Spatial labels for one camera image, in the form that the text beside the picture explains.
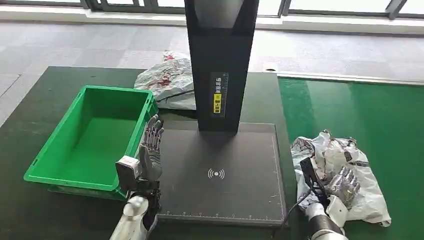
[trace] yellow label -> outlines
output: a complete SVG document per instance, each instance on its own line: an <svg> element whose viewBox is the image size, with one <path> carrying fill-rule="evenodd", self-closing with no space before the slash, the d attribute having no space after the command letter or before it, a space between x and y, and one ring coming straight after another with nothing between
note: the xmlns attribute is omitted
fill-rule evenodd
<svg viewBox="0 0 424 240"><path fill-rule="evenodd" d="M221 93L215 93L213 95L213 113L221 113Z"/></svg>

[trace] wire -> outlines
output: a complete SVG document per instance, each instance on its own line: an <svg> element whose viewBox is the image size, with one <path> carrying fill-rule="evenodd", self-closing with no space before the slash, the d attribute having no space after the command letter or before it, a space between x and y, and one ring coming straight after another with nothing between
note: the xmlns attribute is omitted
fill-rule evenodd
<svg viewBox="0 0 424 240"><path fill-rule="evenodd" d="M312 189L313 189L313 187L311 187L311 188L309 188L309 190L306 192L306 194L304 195L304 196L302 196L291 208L290 208L290 210L288 210L288 213L287 213L287 215L284 217L284 219L283 219L283 221L282 221L282 223L281 223L281 227L279 228L279 229L274 229L273 231L272 231L272 236L271 236L271 238L273 239L274 238L274 236L275 236L275 234L276 234L276 232L278 231L278 230L282 230L283 228L284 228L284 226L286 225L286 223L287 223L287 220L289 220L289 216L290 216L290 214L292 213L292 211L293 211L293 209L295 209L301 202L303 202L308 196L309 196L309 194L311 194L311 192L312 192Z"/></svg>

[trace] plastic bag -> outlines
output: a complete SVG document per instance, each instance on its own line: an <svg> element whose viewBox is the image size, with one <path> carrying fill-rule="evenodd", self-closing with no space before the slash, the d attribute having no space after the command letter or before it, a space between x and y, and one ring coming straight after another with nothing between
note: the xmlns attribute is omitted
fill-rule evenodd
<svg viewBox="0 0 424 240"><path fill-rule="evenodd" d="M184 54L166 51L161 64L138 75L134 88L152 91L159 108L196 110L192 64Z"/></svg>
<svg viewBox="0 0 424 240"><path fill-rule="evenodd" d="M379 184L370 168L367 156L357 148L355 139L332 138L326 130L314 139L298 137L291 145L294 171L297 180L297 199L300 199L309 187L300 166L305 158L310 158L318 177L323 182L331 180L343 166L353 170L358 178L360 189L353 199L347 221L363 220L379 223L388 227L392 223L387 210L386 201ZM318 203L312 192L299 204L305 210L310 204Z"/></svg>

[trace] wireless charging symbol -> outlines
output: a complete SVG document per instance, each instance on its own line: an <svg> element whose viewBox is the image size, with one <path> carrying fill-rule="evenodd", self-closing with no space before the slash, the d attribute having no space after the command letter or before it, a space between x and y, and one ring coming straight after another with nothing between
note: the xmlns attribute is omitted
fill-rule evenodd
<svg viewBox="0 0 424 240"><path fill-rule="evenodd" d="M207 171L207 177L208 178L213 178L213 177L218 177L220 179L224 179L225 178L225 171L224 169L221 169L219 171L213 171L212 169L209 169L209 171Z"/></svg>

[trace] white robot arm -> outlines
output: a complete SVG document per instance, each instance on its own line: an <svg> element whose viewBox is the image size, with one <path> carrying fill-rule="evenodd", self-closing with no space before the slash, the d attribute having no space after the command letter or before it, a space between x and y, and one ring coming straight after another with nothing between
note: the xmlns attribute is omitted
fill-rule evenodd
<svg viewBox="0 0 424 240"><path fill-rule="evenodd" d="M110 240L145 240L158 222L161 206L159 177L161 167L161 136L164 129L158 115L145 128L138 150L138 159L124 156L116 162L121 190L127 203Z"/></svg>
<svg viewBox="0 0 424 240"><path fill-rule="evenodd" d="M342 167L325 187L318 178L310 158L300 162L306 184L318 198L319 203L309 205L305 211L309 221L311 240L348 240L343 226L348 208L357 196L360 184L351 169Z"/></svg>

